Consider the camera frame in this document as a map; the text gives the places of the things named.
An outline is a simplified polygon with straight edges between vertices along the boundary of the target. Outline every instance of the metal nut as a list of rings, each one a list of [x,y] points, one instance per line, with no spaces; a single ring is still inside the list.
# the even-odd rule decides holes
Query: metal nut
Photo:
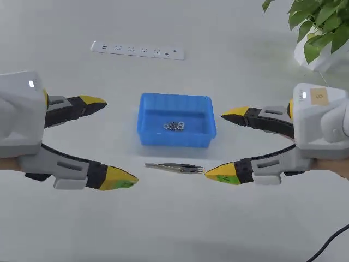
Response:
[[[178,126],[177,123],[172,122],[171,124],[169,124],[169,129],[170,129],[170,130],[176,130],[177,126]]]

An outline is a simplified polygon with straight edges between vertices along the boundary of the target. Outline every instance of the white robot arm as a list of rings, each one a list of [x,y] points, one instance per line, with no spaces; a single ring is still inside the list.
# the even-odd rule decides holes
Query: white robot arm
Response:
[[[126,171],[73,157],[42,144],[44,128],[91,115],[106,106],[99,98],[50,97],[35,72],[0,75],[0,158],[18,157],[26,177],[55,177],[56,189],[129,188],[138,179]]]
[[[349,99],[345,90],[299,84],[288,107],[245,106],[222,117],[239,126],[288,136],[294,145],[265,156],[226,163],[206,173],[216,181],[280,184],[282,173],[293,176],[309,171],[314,159],[349,157]]]

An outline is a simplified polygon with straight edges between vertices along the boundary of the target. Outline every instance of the black cable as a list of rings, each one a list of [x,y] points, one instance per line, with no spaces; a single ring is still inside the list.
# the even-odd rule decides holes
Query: black cable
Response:
[[[345,227],[339,229],[336,233],[334,233],[327,241],[326,243],[322,246],[322,248],[320,248],[320,250],[318,252],[316,252],[315,255],[313,255],[309,260],[307,260],[306,262],[313,262],[315,259],[317,259],[317,257],[319,255],[321,255],[322,252],[324,252],[324,250],[328,247],[328,245],[332,242],[332,240],[334,240],[337,236],[339,236],[340,234],[342,234],[344,231],[349,229],[349,224],[346,225]]]

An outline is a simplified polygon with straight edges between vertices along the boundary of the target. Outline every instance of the electrical outlet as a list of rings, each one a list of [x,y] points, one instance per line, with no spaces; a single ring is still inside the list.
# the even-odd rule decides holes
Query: electrical outlet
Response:
[[[115,55],[143,56],[184,60],[184,51],[177,47],[135,46],[125,44],[107,44],[95,41],[91,46],[92,52],[111,53]]]

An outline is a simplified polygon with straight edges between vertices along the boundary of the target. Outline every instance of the white table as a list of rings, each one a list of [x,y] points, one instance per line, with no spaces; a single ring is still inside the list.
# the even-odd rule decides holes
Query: white table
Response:
[[[207,169],[290,142],[234,126],[230,108],[286,105],[299,82],[324,85],[292,58],[284,1],[2,0],[0,72],[35,69],[50,95],[105,98],[99,113],[45,131],[69,154],[120,166],[127,190],[67,192],[3,171],[0,260],[83,262],[306,261],[348,221],[349,184],[311,172],[280,186],[239,187],[145,169],[185,162]],[[182,46],[185,61],[102,55],[95,40]],[[331,72],[325,79],[337,79]],[[345,83],[347,73],[340,75]],[[207,150],[145,148],[136,134],[143,92],[210,96],[218,135]],[[348,261],[349,234],[321,261]]]

